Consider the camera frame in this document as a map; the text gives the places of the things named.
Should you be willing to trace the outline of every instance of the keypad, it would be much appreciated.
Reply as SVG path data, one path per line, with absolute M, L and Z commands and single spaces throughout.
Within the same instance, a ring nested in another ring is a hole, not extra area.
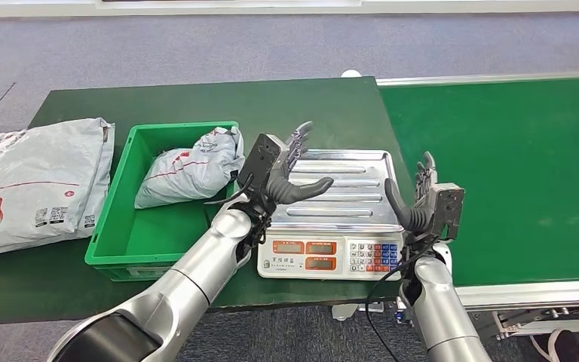
M 352 272 L 386 273 L 398 264 L 396 244 L 349 244 L 349 265 Z

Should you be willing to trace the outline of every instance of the barcode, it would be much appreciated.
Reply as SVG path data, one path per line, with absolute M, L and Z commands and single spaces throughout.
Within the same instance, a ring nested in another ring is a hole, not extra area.
M 66 220 L 67 211 L 68 208 L 65 206 L 52 207 L 52 211 L 50 212 L 50 224 L 58 224 L 60 222 L 64 222 Z
M 34 223 L 36 227 L 47 225 L 45 217 L 47 216 L 47 208 L 36 210 L 36 215 L 34 216 Z
M 94 227 L 94 214 L 92 215 L 85 215 L 84 217 L 84 224 L 85 228 L 93 228 Z

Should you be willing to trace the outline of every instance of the stainless steel tray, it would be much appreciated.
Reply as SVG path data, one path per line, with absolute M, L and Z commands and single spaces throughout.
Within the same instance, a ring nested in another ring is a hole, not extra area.
M 311 150 L 289 175 L 297 185 L 321 177 L 334 179 L 323 195 L 291 205 L 279 205 L 269 231 L 401 232 L 387 198 L 384 180 L 396 179 L 386 151 Z

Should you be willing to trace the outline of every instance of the red digital display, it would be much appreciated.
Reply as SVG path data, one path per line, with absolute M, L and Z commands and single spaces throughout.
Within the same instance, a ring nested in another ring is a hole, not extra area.
M 336 254 L 336 243 L 308 241 L 307 254 L 334 255 Z
M 334 270 L 336 269 L 336 258 L 307 258 L 305 259 L 305 269 Z
M 276 254 L 303 254 L 305 253 L 305 244 L 302 241 L 284 241 L 274 240 L 272 242 L 272 251 Z

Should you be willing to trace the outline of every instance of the plastic package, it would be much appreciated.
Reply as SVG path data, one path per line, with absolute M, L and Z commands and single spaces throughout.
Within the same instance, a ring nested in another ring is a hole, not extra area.
M 102 118 L 0 134 L 0 253 L 92 235 L 114 125 Z
M 243 167 L 243 137 L 237 127 L 215 128 L 191 149 L 160 154 L 134 200 L 136 209 L 211 198 Z

